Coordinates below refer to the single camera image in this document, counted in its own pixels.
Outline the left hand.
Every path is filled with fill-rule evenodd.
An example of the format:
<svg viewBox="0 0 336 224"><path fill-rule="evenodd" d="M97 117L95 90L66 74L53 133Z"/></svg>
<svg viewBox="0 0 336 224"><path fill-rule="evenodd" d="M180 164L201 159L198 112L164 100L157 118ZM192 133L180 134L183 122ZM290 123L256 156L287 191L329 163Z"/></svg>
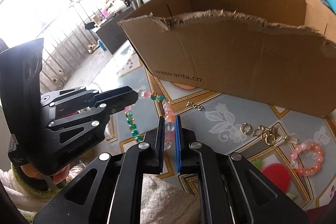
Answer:
<svg viewBox="0 0 336 224"><path fill-rule="evenodd" d="M39 180L42 179L42 174L30 163L22 165L21 170L26 176L30 178L36 178ZM69 173L70 173L70 165L68 164L67 166L65 166L64 168L62 168L61 170L52 175L54 184L56 185L65 180L69 175Z"/></svg>

